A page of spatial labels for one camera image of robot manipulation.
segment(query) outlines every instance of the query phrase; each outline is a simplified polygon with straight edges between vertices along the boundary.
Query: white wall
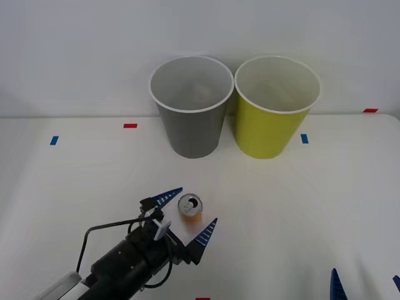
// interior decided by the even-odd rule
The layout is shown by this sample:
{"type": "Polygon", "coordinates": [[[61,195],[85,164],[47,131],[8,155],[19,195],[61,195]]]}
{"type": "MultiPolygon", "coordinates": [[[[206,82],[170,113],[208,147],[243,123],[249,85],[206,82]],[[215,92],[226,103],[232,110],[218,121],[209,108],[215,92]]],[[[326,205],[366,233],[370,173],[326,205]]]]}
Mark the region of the white wall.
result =
{"type": "Polygon", "coordinates": [[[155,115],[147,80],[201,53],[233,71],[283,53],[317,71],[314,112],[400,114],[399,0],[2,0],[0,116],[155,115]]]}

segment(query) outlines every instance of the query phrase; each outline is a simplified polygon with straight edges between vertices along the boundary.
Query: can top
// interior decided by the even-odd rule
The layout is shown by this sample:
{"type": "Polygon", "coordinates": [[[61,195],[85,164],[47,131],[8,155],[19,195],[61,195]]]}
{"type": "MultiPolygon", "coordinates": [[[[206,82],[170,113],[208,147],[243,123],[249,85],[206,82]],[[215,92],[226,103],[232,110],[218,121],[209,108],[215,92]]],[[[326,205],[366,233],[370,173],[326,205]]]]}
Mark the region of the can top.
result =
{"type": "Polygon", "coordinates": [[[193,217],[203,210],[200,198],[195,194],[183,195],[177,203],[179,211],[187,217],[193,217]]]}

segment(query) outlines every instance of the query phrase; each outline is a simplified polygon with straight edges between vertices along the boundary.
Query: gray paper cup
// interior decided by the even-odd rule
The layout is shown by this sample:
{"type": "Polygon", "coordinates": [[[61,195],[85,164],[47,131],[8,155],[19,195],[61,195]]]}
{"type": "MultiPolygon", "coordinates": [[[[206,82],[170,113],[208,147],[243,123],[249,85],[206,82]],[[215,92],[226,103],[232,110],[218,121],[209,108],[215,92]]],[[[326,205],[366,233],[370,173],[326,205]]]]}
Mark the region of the gray paper cup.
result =
{"type": "Polygon", "coordinates": [[[171,147],[185,158],[202,158],[218,146],[232,72],[205,56],[184,56],[159,66],[149,82],[171,147]]]}

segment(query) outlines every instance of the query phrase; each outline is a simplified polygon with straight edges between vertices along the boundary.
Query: cup rim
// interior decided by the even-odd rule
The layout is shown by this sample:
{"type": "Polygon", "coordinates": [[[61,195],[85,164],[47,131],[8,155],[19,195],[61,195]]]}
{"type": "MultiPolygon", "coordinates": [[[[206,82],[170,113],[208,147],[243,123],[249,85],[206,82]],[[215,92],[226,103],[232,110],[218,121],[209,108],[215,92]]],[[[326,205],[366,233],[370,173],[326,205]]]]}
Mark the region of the cup rim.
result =
{"type": "Polygon", "coordinates": [[[173,57],[171,59],[168,59],[167,61],[162,62],[152,73],[150,76],[150,80],[149,80],[149,84],[148,84],[148,89],[149,89],[149,93],[150,96],[152,97],[152,99],[160,106],[162,106],[165,109],[168,109],[170,111],[175,111],[177,113],[185,113],[185,114],[195,114],[195,113],[203,113],[204,111],[210,111],[214,108],[217,108],[218,106],[222,105],[223,103],[225,103],[229,97],[231,97],[231,94],[233,93],[233,89],[235,87],[235,81],[234,81],[234,77],[233,74],[231,72],[231,70],[225,66],[225,64],[223,64],[221,61],[218,61],[217,59],[208,57],[208,56],[203,56],[203,55],[183,55],[183,56],[178,56],[178,57],[173,57]],[[161,67],[163,67],[165,64],[170,63],[171,61],[176,61],[178,59],[182,59],[182,58],[204,58],[204,59],[208,59],[210,61],[213,61],[215,63],[218,63],[220,66],[222,66],[227,73],[230,75],[231,77],[231,88],[229,90],[229,92],[227,93],[226,97],[223,98],[221,101],[217,102],[216,104],[210,106],[210,107],[206,107],[206,108],[202,108],[202,109],[196,109],[196,110],[185,110],[185,109],[177,109],[177,108],[173,108],[171,106],[165,105],[164,103],[162,103],[160,100],[157,99],[157,97],[153,94],[153,92],[151,91],[151,81],[153,80],[153,77],[155,75],[155,73],[158,71],[158,69],[160,69],[161,67]]]}
{"type": "Polygon", "coordinates": [[[242,64],[238,67],[238,69],[236,70],[236,72],[235,72],[235,77],[234,77],[234,81],[235,81],[235,87],[236,87],[237,92],[239,93],[239,95],[240,95],[247,103],[249,103],[250,105],[252,105],[252,106],[254,106],[255,108],[258,108],[258,109],[260,109],[260,110],[262,110],[262,111],[267,111],[267,112],[273,113],[273,114],[297,114],[297,113],[301,113],[301,112],[303,112],[303,111],[307,111],[308,109],[311,109],[311,108],[318,102],[319,98],[321,97],[321,93],[322,93],[321,79],[319,78],[318,74],[317,74],[313,69],[311,69],[307,64],[305,64],[305,63],[302,62],[302,61],[298,61],[297,59],[293,59],[293,58],[290,58],[290,57],[287,57],[287,56],[282,56],[282,55],[261,55],[261,56],[256,56],[256,57],[254,57],[254,58],[252,58],[252,59],[248,59],[247,61],[245,61],[244,63],[242,63],[242,64]],[[250,101],[250,100],[241,92],[241,90],[239,89],[239,86],[238,86],[238,74],[239,74],[239,71],[241,70],[241,68],[243,68],[245,65],[251,63],[252,61],[255,61],[255,60],[257,60],[257,59],[262,59],[262,58],[283,58],[283,59],[287,59],[287,60],[289,60],[289,61],[292,61],[292,62],[294,62],[294,63],[296,63],[296,64],[300,64],[300,65],[302,65],[303,67],[305,67],[306,69],[308,69],[308,70],[315,76],[315,78],[316,78],[317,81],[318,81],[318,84],[319,84],[319,94],[318,94],[318,97],[317,97],[317,98],[314,100],[314,102],[312,102],[309,106],[306,106],[306,107],[304,107],[304,108],[302,108],[302,109],[298,109],[298,110],[295,110],[295,111],[274,111],[273,109],[268,109],[268,108],[262,107],[262,106],[260,106],[260,105],[258,105],[258,104],[256,104],[256,103],[250,101]]]}

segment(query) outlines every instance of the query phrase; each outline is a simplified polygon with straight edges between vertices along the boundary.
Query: paper cup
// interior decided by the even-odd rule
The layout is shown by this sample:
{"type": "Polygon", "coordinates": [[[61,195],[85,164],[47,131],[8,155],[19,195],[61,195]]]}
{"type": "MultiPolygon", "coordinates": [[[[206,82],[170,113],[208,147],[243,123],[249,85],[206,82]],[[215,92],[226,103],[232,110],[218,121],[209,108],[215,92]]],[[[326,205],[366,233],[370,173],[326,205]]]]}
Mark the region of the paper cup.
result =
{"type": "Polygon", "coordinates": [[[318,75],[309,66],[283,56],[246,61],[236,71],[235,86],[235,139],[254,158],[281,153],[321,92],[318,75]]]}
{"type": "Polygon", "coordinates": [[[171,147],[185,158],[202,158],[218,146],[232,72],[205,56],[184,56],[158,67],[149,82],[171,147]]]}

